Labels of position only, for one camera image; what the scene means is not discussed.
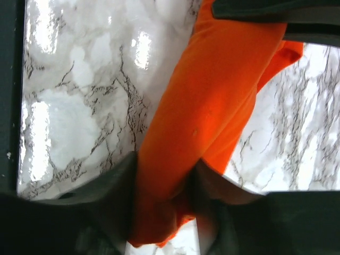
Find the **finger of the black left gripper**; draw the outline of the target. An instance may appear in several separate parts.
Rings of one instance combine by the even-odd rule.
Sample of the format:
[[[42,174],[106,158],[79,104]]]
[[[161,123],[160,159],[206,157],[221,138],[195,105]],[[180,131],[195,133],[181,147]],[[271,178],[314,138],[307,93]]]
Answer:
[[[238,21],[339,24],[339,1],[214,1],[212,13]]]
[[[283,39],[287,41],[340,47],[338,25],[289,23]]]

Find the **orange t shirt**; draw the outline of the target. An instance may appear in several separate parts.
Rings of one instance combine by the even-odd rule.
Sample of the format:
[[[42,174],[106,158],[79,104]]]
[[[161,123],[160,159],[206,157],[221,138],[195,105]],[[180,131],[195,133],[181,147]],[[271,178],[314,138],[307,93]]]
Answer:
[[[163,247],[194,218],[185,179],[203,159],[223,174],[256,102],[303,44],[284,41],[284,23],[215,19],[203,1],[193,35],[138,152],[130,243]]]

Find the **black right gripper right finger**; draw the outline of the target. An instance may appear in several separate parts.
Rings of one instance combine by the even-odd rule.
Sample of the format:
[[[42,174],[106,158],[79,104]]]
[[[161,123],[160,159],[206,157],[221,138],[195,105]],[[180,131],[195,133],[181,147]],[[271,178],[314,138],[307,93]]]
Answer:
[[[264,195],[199,161],[190,175],[201,254],[339,254],[339,192]]]

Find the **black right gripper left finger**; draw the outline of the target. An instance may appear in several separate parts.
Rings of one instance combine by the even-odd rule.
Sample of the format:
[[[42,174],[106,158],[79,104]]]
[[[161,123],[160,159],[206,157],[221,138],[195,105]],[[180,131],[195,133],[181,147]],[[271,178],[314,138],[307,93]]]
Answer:
[[[137,165],[111,170],[56,199],[1,194],[1,254],[124,254]]]

